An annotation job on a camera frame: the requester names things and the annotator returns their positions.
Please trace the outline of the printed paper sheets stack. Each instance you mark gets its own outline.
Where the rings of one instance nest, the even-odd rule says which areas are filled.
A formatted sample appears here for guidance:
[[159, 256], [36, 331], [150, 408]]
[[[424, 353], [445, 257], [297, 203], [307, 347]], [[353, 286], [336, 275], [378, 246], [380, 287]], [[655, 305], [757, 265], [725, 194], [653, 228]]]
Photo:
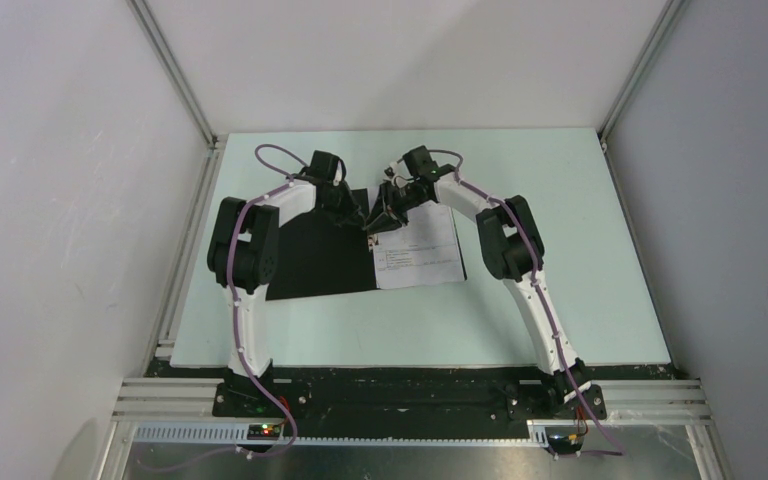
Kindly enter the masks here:
[[376, 286], [394, 290], [466, 280], [452, 210], [427, 202], [408, 212], [408, 224], [370, 237]]

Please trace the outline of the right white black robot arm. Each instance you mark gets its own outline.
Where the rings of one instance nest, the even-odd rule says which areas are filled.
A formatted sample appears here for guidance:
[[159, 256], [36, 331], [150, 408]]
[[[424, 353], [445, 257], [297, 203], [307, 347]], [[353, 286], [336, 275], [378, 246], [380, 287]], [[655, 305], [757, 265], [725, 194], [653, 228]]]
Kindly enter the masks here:
[[594, 423], [605, 419], [603, 397], [550, 297], [545, 248], [528, 202], [520, 195], [501, 199], [481, 190], [461, 175], [459, 165], [440, 165], [433, 153], [419, 146], [385, 168], [366, 220], [367, 232], [405, 227], [409, 212], [427, 202], [473, 221], [483, 263], [510, 292], [532, 342], [542, 373], [542, 407], [558, 418], [571, 414]]

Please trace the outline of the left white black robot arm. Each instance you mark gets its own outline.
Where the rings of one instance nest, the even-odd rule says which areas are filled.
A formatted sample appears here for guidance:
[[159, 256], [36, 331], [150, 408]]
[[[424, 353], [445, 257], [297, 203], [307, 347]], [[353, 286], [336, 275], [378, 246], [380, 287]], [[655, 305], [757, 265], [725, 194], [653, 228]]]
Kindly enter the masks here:
[[208, 242], [207, 267], [233, 316], [231, 375], [250, 378], [237, 403], [252, 416], [274, 406], [274, 387], [260, 378], [272, 364], [266, 300], [271, 281], [281, 299], [374, 288], [363, 229], [365, 189], [353, 190], [345, 163], [316, 150], [297, 173], [250, 200], [220, 201]]

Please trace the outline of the red black folder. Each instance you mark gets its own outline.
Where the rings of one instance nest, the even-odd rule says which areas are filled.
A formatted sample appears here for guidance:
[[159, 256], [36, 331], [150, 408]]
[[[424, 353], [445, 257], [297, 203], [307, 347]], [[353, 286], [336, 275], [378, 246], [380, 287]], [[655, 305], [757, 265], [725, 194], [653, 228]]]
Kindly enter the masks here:
[[280, 228], [277, 272], [269, 301], [381, 290], [376, 286], [370, 238], [359, 228], [334, 225], [309, 212]]

